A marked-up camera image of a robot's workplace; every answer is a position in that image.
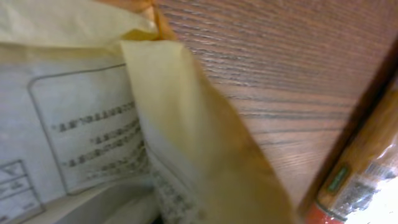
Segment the San Remo spaghetti packet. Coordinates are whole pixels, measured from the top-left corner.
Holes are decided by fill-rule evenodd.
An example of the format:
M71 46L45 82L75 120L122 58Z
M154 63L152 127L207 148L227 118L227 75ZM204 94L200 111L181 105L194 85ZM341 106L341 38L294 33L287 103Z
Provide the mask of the San Remo spaghetti packet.
M397 224L397 81L344 149L308 224Z

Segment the white chips bag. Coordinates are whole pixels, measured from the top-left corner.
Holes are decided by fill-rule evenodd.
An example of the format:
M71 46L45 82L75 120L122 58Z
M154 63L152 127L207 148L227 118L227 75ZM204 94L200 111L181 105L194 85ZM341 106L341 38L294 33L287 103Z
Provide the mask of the white chips bag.
M2 223L298 223L154 1L1 0Z

